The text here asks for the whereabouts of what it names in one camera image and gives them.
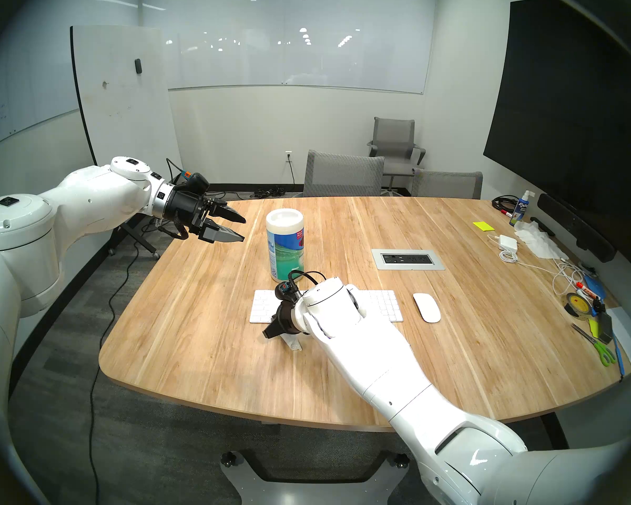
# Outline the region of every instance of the metal base plate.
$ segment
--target metal base plate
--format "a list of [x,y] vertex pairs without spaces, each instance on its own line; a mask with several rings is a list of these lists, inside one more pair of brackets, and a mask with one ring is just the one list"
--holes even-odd
[[[379,250],[372,249],[372,256],[374,257],[374,262],[376,263],[377,269],[401,269],[401,270],[412,270],[412,269],[424,269],[424,270],[442,270],[446,269],[437,253],[433,250]],[[413,263],[413,264],[387,264],[384,261],[384,254],[389,255],[427,255],[430,257],[432,264],[424,264],[424,263]]]
[[240,452],[230,467],[220,469],[241,495],[243,505],[379,505],[387,504],[393,489],[407,473],[408,467],[397,467],[385,459],[367,480],[357,483],[284,483],[265,481],[252,469]]

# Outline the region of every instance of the white keyboard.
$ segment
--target white keyboard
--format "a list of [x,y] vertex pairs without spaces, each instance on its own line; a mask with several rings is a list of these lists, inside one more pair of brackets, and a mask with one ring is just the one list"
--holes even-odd
[[[404,318],[400,311],[400,306],[395,298],[395,291],[392,290],[361,290],[367,294],[373,304],[391,322],[402,322]],[[281,301],[276,298],[273,290],[255,290],[255,298],[252,300],[252,310],[250,310],[250,322],[268,324],[271,317],[276,314]]]

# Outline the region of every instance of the green scissors handle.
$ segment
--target green scissors handle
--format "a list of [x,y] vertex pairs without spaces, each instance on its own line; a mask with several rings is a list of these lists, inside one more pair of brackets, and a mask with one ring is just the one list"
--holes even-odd
[[612,355],[610,350],[600,342],[595,342],[593,346],[598,351],[598,356],[601,357],[601,363],[608,367],[610,364],[615,363],[615,357]]

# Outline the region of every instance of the office chair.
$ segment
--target office chair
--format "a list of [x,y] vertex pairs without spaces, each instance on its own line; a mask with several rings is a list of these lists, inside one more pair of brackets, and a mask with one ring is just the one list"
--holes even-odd
[[411,196],[481,199],[483,181],[482,172],[429,172],[414,168]]
[[309,150],[304,197],[378,197],[384,158]]
[[[371,147],[369,156],[382,155],[385,157],[384,175],[390,176],[388,195],[395,195],[393,180],[396,176],[412,177],[413,167],[420,165],[425,155],[425,148],[414,144],[415,121],[401,119],[374,118],[374,136],[367,143]],[[419,161],[411,163],[414,148],[420,150]]]

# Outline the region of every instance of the white charger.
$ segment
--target white charger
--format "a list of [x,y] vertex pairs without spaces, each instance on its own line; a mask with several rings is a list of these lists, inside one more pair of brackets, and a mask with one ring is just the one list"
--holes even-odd
[[506,235],[500,235],[500,237],[498,237],[498,248],[504,251],[511,251],[512,253],[516,253],[519,249],[517,240]]

